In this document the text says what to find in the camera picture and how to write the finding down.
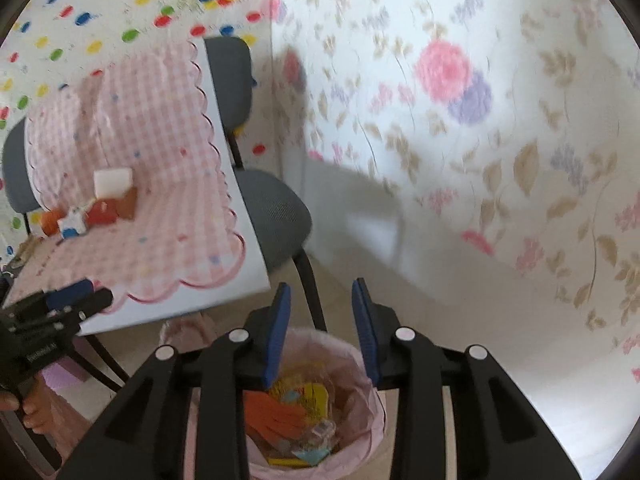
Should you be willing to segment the person's left hand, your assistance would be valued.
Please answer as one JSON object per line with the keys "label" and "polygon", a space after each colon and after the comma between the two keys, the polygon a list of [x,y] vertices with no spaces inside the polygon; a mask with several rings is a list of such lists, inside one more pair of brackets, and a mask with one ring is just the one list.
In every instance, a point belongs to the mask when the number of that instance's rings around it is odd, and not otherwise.
{"label": "person's left hand", "polygon": [[34,377],[35,382],[29,394],[19,401],[17,398],[2,390],[0,396],[0,410],[15,412],[19,408],[24,411],[23,424],[35,434],[50,434],[53,428],[53,414],[49,389],[40,374]]}

